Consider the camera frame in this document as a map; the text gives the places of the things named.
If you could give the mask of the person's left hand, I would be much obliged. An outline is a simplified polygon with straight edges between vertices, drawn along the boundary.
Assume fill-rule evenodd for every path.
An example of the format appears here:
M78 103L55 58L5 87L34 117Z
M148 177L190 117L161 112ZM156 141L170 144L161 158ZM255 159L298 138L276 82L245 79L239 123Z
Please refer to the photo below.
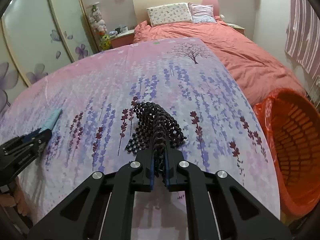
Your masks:
M1 193L0 200L3 207L17 207L18 213L26 216L30 213L30 208L25 200L24 193L21 189L19 179L16 177L16 188L13 196L10 194Z

